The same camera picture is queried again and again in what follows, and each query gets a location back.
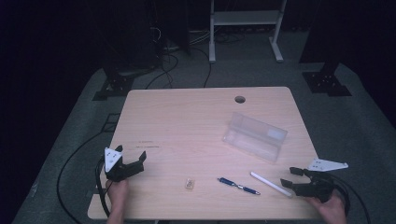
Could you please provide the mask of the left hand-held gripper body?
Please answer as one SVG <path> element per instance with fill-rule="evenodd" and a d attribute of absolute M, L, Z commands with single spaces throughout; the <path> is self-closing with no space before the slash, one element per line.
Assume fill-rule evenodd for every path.
<path fill-rule="evenodd" d="M 120 182 L 128 177 L 137 175 L 144 171 L 144 163 L 139 161 L 124 164 L 122 152 L 112 148 L 105 148 L 105 174 L 108 180 Z"/>

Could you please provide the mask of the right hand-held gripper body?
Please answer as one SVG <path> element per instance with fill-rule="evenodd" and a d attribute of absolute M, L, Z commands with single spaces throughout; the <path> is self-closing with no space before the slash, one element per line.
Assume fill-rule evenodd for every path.
<path fill-rule="evenodd" d="M 345 162 L 326 161 L 323 159 L 313 159 L 304 170 L 304 175 L 310 179 L 309 183 L 293 184 L 292 190 L 297 196 L 314 197 L 322 203 L 329 201 L 332 192 L 337 189 L 348 201 L 347 191 L 335 183 L 335 177 L 329 174 L 329 171 L 346 169 L 348 165 Z"/>

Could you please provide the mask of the white pen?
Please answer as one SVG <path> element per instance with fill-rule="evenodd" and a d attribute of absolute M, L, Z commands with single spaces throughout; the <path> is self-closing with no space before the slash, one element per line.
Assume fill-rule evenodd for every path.
<path fill-rule="evenodd" d="M 250 175 L 253 176 L 254 178 L 258 179 L 259 181 L 261 181 L 262 183 L 264 183 L 265 185 L 269 186 L 272 189 L 275 189 L 276 191 L 282 193 L 283 195 L 291 198 L 292 194 L 288 191 L 286 191 L 285 189 L 282 189 L 280 186 L 276 185 L 275 183 L 269 181 L 268 179 L 254 173 L 254 172 L 250 172 Z"/>

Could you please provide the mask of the blue pen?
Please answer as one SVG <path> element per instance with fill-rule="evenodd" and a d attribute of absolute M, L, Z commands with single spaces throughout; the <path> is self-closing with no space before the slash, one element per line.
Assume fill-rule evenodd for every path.
<path fill-rule="evenodd" d="M 248 192 L 248 193 L 250 193 L 250 194 L 253 194 L 253 195 L 261 195 L 261 194 L 260 194 L 257 190 L 255 190 L 255 189 L 250 189 L 250 188 L 245 187 L 245 186 L 243 186 L 243 185 L 236 184 L 236 183 L 234 183 L 233 181 L 231 181 L 231 180 L 229 180 L 229 179 L 226 179 L 226 178 L 224 178 L 224 177 L 218 178 L 218 181 L 219 181 L 220 183 L 226 184 L 226 185 L 228 185 L 228 186 L 236 187 L 236 188 L 238 188 L 238 189 L 241 189 L 241 190 L 243 190 L 243 191 L 245 191 L 245 192 Z"/>

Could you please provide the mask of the clear plastic pencil case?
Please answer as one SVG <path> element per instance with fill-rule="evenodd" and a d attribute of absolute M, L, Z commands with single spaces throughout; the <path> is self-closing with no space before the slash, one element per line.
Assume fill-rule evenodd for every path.
<path fill-rule="evenodd" d="M 288 132 L 233 112 L 223 141 L 267 161 L 276 162 Z"/>

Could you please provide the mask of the person's left hand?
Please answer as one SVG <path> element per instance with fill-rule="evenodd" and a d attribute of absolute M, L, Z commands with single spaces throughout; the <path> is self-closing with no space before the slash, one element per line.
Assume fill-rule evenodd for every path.
<path fill-rule="evenodd" d="M 123 212 L 128 198 L 129 182 L 127 180 L 120 182 L 107 180 L 106 189 L 111 202 L 111 211 Z"/>

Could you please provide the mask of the person's right hand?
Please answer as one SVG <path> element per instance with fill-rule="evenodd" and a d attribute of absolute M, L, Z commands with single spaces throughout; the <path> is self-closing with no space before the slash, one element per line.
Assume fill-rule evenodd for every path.
<path fill-rule="evenodd" d="M 305 200 L 318 211 L 327 224 L 347 224 L 344 203 L 335 190 L 326 203 L 313 197 L 306 197 Z"/>

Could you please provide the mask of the black stand base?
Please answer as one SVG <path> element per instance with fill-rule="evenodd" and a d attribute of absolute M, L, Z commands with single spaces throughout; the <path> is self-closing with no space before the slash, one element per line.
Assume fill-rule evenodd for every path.
<path fill-rule="evenodd" d="M 303 72 L 303 77 L 313 93 L 327 93 L 329 96 L 350 96 L 351 93 L 335 76 L 338 63 L 325 63 L 319 71 Z"/>
<path fill-rule="evenodd" d="M 104 101 L 109 97 L 126 96 L 133 86 L 134 78 L 122 76 L 116 69 L 105 67 L 106 80 L 93 96 L 94 101 Z"/>

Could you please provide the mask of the white metal desk frame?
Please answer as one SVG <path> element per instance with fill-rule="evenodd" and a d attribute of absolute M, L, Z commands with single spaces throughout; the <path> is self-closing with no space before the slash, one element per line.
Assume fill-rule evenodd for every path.
<path fill-rule="evenodd" d="M 288 0 L 282 0 L 277 10 L 257 11 L 216 11 L 215 0 L 211 0 L 209 21 L 209 44 L 208 60 L 216 61 L 215 28 L 218 26 L 241 26 L 241 25 L 274 25 L 275 30 L 269 37 L 269 43 L 278 63 L 283 63 L 284 58 L 277 44 L 285 8 Z"/>

